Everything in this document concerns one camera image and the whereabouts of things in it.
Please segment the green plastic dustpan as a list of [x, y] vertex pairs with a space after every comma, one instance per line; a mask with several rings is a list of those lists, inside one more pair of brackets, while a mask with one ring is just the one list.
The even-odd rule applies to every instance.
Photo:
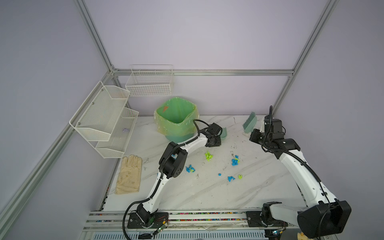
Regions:
[[220, 135], [221, 139], [225, 139], [227, 137], [227, 128], [222, 128], [222, 133]]

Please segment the green hand brush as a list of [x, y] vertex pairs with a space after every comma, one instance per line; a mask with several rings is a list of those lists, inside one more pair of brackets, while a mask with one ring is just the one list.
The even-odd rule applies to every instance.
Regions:
[[255, 112], [251, 112], [247, 120], [243, 123], [243, 130], [245, 134], [249, 134], [253, 131], [256, 123], [257, 123], [257, 116]]

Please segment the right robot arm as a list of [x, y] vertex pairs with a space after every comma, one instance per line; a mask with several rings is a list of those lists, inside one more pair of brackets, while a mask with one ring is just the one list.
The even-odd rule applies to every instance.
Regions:
[[299, 227], [309, 239], [320, 239], [343, 232], [352, 212], [347, 201], [340, 201], [323, 184], [306, 161], [301, 148], [293, 139], [285, 138], [282, 121], [273, 118], [273, 107], [264, 118], [264, 131], [254, 129], [250, 141], [273, 154], [289, 171], [299, 188], [306, 207], [299, 209], [281, 202], [268, 202], [262, 207], [261, 224], [272, 227], [280, 222]]

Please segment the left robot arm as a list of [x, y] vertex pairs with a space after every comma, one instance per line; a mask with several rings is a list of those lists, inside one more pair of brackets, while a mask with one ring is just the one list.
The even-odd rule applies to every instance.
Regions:
[[206, 147], [219, 147], [222, 144], [221, 135], [223, 128], [216, 123], [208, 124], [202, 120], [195, 119], [193, 124], [197, 129], [197, 134], [187, 141], [181, 143], [170, 142], [167, 145], [159, 161], [159, 172], [150, 194], [144, 200], [131, 203], [126, 209], [122, 229], [124, 237], [129, 240], [127, 227], [130, 223], [140, 228], [158, 227], [151, 234], [145, 234], [144, 239], [154, 238], [159, 232], [168, 225], [169, 213], [159, 212], [162, 190], [166, 184], [178, 177], [185, 169], [186, 160], [189, 153]]

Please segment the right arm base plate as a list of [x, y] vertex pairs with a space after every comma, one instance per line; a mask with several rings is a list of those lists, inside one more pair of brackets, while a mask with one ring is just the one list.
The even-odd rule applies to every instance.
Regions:
[[263, 213], [262, 211], [247, 211], [246, 218], [249, 227], [259, 228], [285, 228], [287, 223], [276, 220], [270, 213]]

